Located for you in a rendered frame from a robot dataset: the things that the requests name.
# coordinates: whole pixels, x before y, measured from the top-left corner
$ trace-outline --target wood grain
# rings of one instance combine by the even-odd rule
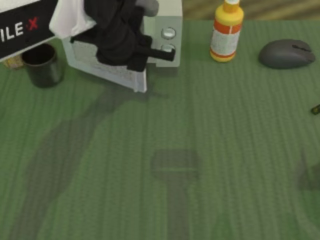
[[[183,0],[186,19],[212,19],[222,0]],[[320,0],[241,0],[251,20],[320,20]]]

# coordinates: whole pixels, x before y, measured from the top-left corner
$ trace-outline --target bottle cap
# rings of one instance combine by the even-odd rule
[[[236,5],[240,2],[240,0],[225,0],[227,4]]]

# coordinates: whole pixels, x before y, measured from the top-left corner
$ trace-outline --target silver knob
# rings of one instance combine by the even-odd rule
[[[176,30],[172,27],[168,27],[166,29],[162,29],[161,35],[166,40],[171,40],[176,36]]]
[[[165,51],[165,52],[168,52],[168,53],[171,53],[171,51],[172,51],[173,49],[175,50],[176,47],[175,47],[174,45],[172,45],[172,44],[165,44],[165,45],[162,45],[162,46],[161,46],[161,50],[162,50],[162,51]]]

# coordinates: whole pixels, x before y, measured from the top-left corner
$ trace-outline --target bottle label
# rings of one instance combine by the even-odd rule
[[[237,49],[241,32],[241,25],[225,26],[217,21],[213,26],[211,38],[211,51],[215,55],[229,57]]]

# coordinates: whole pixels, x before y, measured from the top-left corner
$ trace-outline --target red x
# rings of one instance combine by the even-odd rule
[[[29,19],[30,25],[27,25],[27,28],[29,28],[29,31],[31,31],[32,29],[38,28],[37,21],[38,21],[37,16],[35,16],[33,19]]]

